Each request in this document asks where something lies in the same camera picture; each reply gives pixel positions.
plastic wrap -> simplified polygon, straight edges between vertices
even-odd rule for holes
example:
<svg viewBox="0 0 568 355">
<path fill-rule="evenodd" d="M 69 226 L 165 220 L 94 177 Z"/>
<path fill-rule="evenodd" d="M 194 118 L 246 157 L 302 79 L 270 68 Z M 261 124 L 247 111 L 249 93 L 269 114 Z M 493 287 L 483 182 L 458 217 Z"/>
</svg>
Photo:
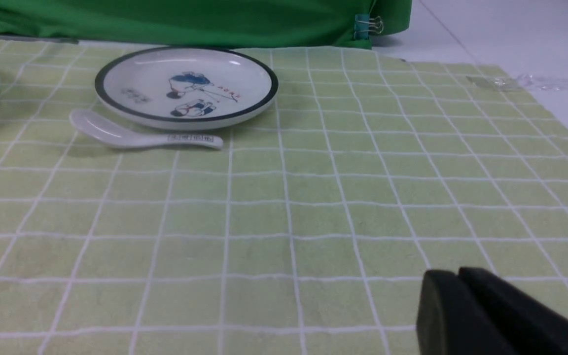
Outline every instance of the plastic wrap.
<svg viewBox="0 0 568 355">
<path fill-rule="evenodd" d="M 521 74 L 516 78 L 487 78 L 483 76 L 467 76 L 468 81 L 476 87 L 496 91 L 568 91 L 568 79 L 550 76 Z"/>
</svg>

cartoon figure print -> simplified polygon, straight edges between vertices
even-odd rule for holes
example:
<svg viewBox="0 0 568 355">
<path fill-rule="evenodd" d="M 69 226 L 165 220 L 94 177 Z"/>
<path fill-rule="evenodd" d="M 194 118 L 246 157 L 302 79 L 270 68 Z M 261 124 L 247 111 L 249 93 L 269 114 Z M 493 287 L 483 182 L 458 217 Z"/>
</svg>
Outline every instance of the cartoon figure print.
<svg viewBox="0 0 568 355">
<path fill-rule="evenodd" d="M 179 100 L 189 94 L 200 98 L 189 101 L 188 103 L 177 106 L 172 110 L 171 115 L 175 117 L 199 117 L 209 114 L 216 109 L 215 103 L 223 101 L 234 101 L 238 103 L 239 94 L 225 87 L 215 86 L 205 75 L 199 72 L 185 71 L 169 79 L 171 91 L 167 97 Z"/>
<path fill-rule="evenodd" d="M 200 117 L 206 115 L 216 109 L 212 103 L 206 103 L 201 99 L 192 100 L 189 103 L 179 105 L 172 112 L 171 115 L 175 117 Z"/>
</svg>

spoon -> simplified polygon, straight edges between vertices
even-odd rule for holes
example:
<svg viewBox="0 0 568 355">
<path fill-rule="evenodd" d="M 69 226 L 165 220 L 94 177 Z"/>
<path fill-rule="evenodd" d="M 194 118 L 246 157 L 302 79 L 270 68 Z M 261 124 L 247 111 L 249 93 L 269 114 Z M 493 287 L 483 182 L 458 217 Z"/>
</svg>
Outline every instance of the spoon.
<svg viewBox="0 0 568 355">
<path fill-rule="evenodd" d="M 90 110 L 71 111 L 70 122 L 77 130 L 113 148 L 149 148 L 170 144 L 223 148 L 221 137 L 194 133 L 145 135 L 128 130 Z"/>
</svg>

plate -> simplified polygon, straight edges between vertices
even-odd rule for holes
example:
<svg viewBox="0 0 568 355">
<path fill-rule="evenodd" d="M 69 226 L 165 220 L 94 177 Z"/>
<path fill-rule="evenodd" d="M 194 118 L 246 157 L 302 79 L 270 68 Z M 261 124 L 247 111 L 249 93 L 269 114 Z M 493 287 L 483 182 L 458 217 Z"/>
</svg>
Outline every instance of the plate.
<svg viewBox="0 0 568 355">
<path fill-rule="evenodd" d="M 200 131 L 255 117 L 275 99 L 264 63 L 230 50 L 162 47 L 115 59 L 95 78 L 102 103 L 136 123 Z"/>
</svg>

binder clip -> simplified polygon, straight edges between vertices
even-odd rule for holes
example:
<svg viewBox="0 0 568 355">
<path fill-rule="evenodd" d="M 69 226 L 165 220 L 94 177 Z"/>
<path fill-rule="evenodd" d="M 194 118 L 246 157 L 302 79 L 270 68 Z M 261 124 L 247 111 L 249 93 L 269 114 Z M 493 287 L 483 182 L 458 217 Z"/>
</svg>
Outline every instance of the binder clip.
<svg viewBox="0 0 568 355">
<path fill-rule="evenodd" d="M 368 39 L 369 34 L 379 35 L 385 29 L 383 19 L 380 16 L 370 18 L 369 14 L 357 14 L 354 16 L 354 39 Z"/>
</svg>

